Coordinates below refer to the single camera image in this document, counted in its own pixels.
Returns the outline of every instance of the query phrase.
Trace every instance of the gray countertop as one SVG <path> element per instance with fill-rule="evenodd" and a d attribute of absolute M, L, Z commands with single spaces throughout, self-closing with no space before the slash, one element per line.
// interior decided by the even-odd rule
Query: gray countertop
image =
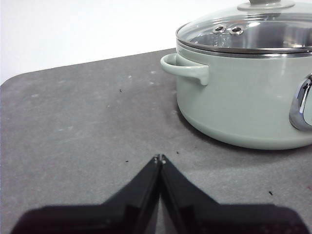
<path fill-rule="evenodd" d="M 176 105 L 174 76 L 159 65 L 173 51 L 31 72 L 1 86 L 1 233 L 32 208 L 104 202 L 159 153 L 218 202 L 287 206 L 311 230 L 312 146 L 250 150 L 194 129 Z"/>

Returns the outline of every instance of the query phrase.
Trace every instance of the pot lid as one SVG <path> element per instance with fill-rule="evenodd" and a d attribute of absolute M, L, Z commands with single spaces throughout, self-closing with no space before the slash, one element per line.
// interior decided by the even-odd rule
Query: pot lid
<path fill-rule="evenodd" d="M 238 54 L 312 52 L 312 4 L 250 0 L 180 27 L 177 40 L 193 48 Z"/>

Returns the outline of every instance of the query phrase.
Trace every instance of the black plastic part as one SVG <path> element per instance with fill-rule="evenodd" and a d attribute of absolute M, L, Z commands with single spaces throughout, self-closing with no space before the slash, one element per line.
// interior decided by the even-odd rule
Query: black plastic part
<path fill-rule="evenodd" d="M 153 157 L 102 205 L 32 210 L 21 217 L 12 234 L 154 233 L 159 193 L 179 234 L 309 234 L 298 214 L 288 208 L 218 204 L 165 156 Z"/>
<path fill-rule="evenodd" d="M 142 234 L 159 200 L 161 163 L 152 160 L 102 205 L 51 206 L 25 213 L 12 234 Z"/>
<path fill-rule="evenodd" d="M 219 205 L 162 157 L 161 198 L 179 234 L 309 234 L 298 214 L 275 205 Z"/>

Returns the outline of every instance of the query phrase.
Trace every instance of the pot handle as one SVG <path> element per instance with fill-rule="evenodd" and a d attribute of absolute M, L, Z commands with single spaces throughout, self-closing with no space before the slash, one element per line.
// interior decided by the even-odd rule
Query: pot handle
<path fill-rule="evenodd" d="M 162 69 L 170 74 L 181 77 L 199 79 L 201 85 L 208 84 L 208 65 L 190 61 L 177 53 L 169 54 L 162 57 L 160 60 L 160 64 Z"/>

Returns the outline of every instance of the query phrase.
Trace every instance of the white wall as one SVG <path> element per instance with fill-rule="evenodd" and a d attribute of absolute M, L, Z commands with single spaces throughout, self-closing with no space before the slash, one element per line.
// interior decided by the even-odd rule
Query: white wall
<path fill-rule="evenodd" d="M 1 83 L 25 72 L 173 48 L 179 26 L 242 2 L 1 0 Z"/>

